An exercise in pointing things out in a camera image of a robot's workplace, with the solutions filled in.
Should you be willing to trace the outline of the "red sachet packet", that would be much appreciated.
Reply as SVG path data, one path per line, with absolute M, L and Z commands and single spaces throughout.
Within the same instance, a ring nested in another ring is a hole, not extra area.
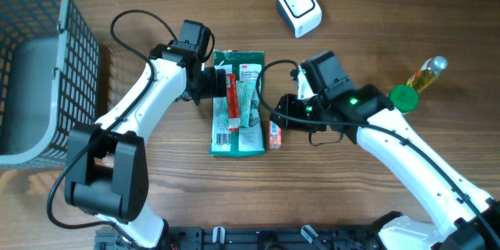
M 237 132 L 241 123 L 240 109 L 238 104 L 238 86 L 234 73 L 226 74 L 227 85 L 227 114 L 228 129 L 230 132 Z

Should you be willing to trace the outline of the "green 3M gloves package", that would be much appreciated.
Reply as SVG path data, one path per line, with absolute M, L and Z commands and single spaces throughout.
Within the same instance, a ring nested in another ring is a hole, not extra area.
M 238 81 L 255 81 L 256 83 L 257 76 L 264 67 L 264 53 L 216 51 L 213 56 L 213 65 L 217 69 L 225 69 L 227 73 L 234 73 L 237 84 Z M 229 131 L 227 98 L 213 99 L 211 137 L 209 154 L 213 156 L 239 158 L 266 153 L 261 118 L 254 127 L 239 127 L 237 132 Z

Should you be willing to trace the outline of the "yellow liquid clear bottle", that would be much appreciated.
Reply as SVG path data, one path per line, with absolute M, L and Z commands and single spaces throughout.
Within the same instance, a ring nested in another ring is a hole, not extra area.
M 430 86 L 447 68 L 448 60 L 443 56 L 428 59 L 406 82 L 418 94 Z

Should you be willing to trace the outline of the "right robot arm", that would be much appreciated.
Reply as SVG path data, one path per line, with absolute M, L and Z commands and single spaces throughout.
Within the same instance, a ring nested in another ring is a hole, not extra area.
M 375 221 L 371 249 L 497 249 L 499 202 L 443 160 L 376 86 L 356 87 L 332 51 L 290 72 L 297 93 L 270 119 L 284 130 L 331 129 L 380 160 L 425 209 L 430 223 L 390 212 Z

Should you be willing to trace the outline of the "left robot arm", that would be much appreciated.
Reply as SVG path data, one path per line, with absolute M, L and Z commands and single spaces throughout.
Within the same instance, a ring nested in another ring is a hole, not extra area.
M 92 125 L 70 131 L 66 167 L 57 184 L 68 205 L 98 217 L 132 249 L 170 249 L 169 225 L 146 202 L 145 145 L 167 109 L 225 95 L 224 73 L 205 67 L 215 37 L 204 24 L 183 22 L 180 36 L 156 45 L 123 99 Z

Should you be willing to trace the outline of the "green lid white jar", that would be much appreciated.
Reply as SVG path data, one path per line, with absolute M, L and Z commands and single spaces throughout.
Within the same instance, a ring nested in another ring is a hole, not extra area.
M 412 112 L 419 103 L 419 95 L 410 86 L 400 84 L 394 87 L 387 97 L 392 101 L 394 107 L 397 108 L 402 114 Z

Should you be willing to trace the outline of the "orange Kleenex tissue pack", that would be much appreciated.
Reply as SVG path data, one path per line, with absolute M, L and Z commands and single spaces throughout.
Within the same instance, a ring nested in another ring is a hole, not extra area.
M 280 127 L 273 121 L 269 122 L 269 148 L 279 149 L 282 145 L 282 133 Z

